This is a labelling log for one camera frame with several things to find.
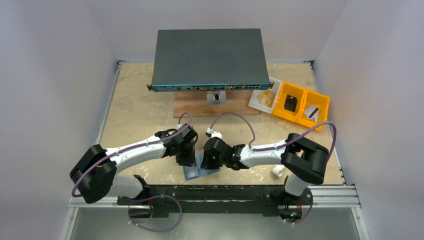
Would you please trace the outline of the blue card holder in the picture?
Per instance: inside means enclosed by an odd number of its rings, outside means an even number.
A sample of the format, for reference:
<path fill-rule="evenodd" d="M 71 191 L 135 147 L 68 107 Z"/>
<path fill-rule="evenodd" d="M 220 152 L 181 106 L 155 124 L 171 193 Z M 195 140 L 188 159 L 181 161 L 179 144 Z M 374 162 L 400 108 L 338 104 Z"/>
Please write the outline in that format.
<path fill-rule="evenodd" d="M 191 166 L 183 166 L 184 179 L 186 181 L 201 178 L 208 176 L 220 171 L 220 169 L 204 169 L 201 168 L 201 163 L 203 162 L 204 154 L 200 153 L 195 156 L 195 163 Z"/>

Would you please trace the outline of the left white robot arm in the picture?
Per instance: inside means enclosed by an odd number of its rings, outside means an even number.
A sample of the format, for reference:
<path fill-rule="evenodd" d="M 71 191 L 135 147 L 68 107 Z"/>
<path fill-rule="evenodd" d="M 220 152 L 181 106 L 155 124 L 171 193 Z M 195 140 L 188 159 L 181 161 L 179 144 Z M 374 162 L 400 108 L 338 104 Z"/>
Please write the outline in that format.
<path fill-rule="evenodd" d="M 69 173 L 74 183 L 72 196 L 87 204 L 104 197 L 127 197 L 138 205 L 149 199 L 149 186 L 138 175 L 120 176 L 120 172 L 150 160 L 175 157 L 180 166 L 195 162 L 198 133 L 188 124 L 179 129 L 156 132 L 149 138 L 115 148 L 92 145 Z"/>

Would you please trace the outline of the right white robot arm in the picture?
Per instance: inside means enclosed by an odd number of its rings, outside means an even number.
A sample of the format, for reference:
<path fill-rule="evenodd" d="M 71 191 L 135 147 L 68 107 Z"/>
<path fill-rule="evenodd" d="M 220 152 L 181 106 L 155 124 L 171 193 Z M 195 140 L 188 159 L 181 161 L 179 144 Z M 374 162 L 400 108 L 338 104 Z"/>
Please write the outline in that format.
<path fill-rule="evenodd" d="M 211 137 L 203 146 L 201 168 L 215 170 L 222 166 L 235 171 L 263 165 L 282 165 L 291 174 L 287 177 L 280 196 L 288 204 L 294 203 L 309 185 L 321 185 L 331 151 L 297 133 L 273 144 L 249 147 L 230 146 L 220 137 Z"/>

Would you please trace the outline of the clear plastic card sleeves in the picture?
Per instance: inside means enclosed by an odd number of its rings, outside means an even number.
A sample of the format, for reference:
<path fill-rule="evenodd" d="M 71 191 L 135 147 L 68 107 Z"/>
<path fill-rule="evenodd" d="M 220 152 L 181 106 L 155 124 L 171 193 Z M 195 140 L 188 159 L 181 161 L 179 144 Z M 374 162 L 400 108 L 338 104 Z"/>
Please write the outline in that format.
<path fill-rule="evenodd" d="M 196 162 L 196 165 L 193 166 L 184 166 L 183 167 L 184 178 L 186 181 L 204 177 L 208 173 L 205 169 L 202 169 L 200 164 Z"/>

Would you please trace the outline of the white black card in bin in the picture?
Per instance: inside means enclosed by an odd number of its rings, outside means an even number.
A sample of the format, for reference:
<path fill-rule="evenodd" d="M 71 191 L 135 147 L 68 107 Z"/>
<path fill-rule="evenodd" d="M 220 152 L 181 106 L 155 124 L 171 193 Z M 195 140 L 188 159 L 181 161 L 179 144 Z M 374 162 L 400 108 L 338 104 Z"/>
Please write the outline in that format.
<path fill-rule="evenodd" d="M 307 120 L 318 122 L 320 109 L 314 104 L 310 104 L 308 107 L 304 109 L 303 114 L 305 115 Z"/>

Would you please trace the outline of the wooden board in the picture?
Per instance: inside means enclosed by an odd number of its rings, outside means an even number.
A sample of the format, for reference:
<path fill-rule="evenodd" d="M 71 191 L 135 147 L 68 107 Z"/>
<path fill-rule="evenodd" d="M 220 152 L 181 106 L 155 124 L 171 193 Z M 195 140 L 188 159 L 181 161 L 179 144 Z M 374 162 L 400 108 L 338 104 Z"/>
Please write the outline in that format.
<path fill-rule="evenodd" d="M 227 91 L 225 104 L 208 104 L 204 91 L 181 91 L 174 93 L 173 117 L 191 112 L 193 117 L 216 117 L 223 112 L 235 112 L 241 115 L 257 115 L 261 111 L 249 107 L 251 90 Z"/>

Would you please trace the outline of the white pvc pipe fitting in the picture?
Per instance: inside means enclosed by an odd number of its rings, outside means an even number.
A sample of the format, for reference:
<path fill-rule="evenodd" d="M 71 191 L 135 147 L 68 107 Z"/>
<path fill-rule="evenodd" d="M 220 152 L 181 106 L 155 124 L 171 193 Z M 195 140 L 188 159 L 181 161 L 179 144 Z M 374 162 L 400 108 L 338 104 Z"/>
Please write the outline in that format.
<path fill-rule="evenodd" d="M 285 166 L 284 165 L 275 165 L 271 172 L 274 176 L 280 178 L 284 173 Z"/>

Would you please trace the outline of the white tray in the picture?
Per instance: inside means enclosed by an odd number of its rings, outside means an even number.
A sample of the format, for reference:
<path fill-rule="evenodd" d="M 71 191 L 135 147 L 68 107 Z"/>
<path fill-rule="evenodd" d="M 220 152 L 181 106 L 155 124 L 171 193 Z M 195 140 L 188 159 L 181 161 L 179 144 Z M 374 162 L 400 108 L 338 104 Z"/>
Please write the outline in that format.
<path fill-rule="evenodd" d="M 266 90 L 254 90 L 250 97 L 248 106 L 250 108 L 271 114 L 277 104 L 283 81 L 274 77 L 269 78 L 273 86 Z"/>

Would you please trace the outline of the amber item in tray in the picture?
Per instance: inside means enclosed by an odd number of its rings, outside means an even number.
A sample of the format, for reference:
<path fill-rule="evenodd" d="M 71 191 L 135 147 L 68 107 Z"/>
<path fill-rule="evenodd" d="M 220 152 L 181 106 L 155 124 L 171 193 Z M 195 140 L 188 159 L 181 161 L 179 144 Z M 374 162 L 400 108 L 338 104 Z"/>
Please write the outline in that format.
<path fill-rule="evenodd" d="M 274 103 L 274 93 L 269 89 L 264 90 L 257 95 L 257 99 L 261 105 L 271 108 Z"/>

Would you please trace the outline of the black block in bin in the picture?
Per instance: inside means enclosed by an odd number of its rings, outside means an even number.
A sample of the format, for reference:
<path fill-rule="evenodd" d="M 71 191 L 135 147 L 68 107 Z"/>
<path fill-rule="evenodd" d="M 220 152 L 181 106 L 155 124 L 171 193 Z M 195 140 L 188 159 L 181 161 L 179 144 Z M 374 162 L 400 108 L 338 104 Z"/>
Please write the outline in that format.
<path fill-rule="evenodd" d="M 284 102 L 284 109 L 290 112 L 295 112 L 297 108 L 298 99 L 292 95 L 287 95 Z"/>

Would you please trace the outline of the yellow bin left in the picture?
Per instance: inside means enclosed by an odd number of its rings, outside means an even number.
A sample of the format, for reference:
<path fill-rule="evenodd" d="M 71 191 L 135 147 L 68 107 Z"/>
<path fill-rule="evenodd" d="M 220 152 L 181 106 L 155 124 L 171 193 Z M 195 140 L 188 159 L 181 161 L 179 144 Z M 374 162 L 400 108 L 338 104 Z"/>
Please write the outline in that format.
<path fill-rule="evenodd" d="M 283 82 L 271 114 L 295 123 L 305 108 L 307 89 Z"/>

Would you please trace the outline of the yellow bin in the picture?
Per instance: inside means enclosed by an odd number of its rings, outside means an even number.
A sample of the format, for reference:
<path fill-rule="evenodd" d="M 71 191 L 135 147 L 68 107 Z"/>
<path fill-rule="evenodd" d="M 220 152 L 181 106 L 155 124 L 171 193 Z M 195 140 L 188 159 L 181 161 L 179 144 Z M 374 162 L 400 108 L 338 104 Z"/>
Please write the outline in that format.
<path fill-rule="evenodd" d="M 307 89 L 283 82 L 271 114 L 295 123 L 305 108 Z"/>
<path fill-rule="evenodd" d="M 307 90 L 302 99 L 296 123 L 312 128 L 328 120 L 330 97 L 316 91 Z"/>

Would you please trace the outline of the yellow bin right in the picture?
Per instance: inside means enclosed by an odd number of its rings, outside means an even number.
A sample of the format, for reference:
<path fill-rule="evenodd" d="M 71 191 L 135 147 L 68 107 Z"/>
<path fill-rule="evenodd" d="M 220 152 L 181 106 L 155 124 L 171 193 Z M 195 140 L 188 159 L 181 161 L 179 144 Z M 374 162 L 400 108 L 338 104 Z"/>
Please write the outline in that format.
<path fill-rule="evenodd" d="M 296 123 L 312 128 L 328 120 L 330 97 L 316 91 L 307 90 L 302 99 Z"/>

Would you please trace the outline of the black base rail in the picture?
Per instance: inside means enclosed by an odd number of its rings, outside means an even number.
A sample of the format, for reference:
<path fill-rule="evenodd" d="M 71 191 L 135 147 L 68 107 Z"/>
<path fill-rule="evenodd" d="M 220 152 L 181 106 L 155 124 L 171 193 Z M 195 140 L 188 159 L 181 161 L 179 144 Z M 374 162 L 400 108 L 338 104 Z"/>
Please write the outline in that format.
<path fill-rule="evenodd" d="M 146 207 L 148 213 L 133 217 L 166 218 L 170 213 L 260 214 L 298 220 L 303 208 L 313 205 L 313 195 L 306 188 L 300 196 L 284 191 L 283 185 L 150 185 L 137 199 L 120 196 L 119 206 Z"/>

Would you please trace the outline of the grey network switch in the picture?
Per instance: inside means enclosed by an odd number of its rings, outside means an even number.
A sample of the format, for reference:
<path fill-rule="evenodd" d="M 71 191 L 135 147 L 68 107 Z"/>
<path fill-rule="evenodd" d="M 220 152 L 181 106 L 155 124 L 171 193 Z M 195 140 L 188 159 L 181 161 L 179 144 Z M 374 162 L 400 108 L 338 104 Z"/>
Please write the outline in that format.
<path fill-rule="evenodd" d="M 259 28 L 162 29 L 151 92 L 267 90 L 273 87 Z"/>

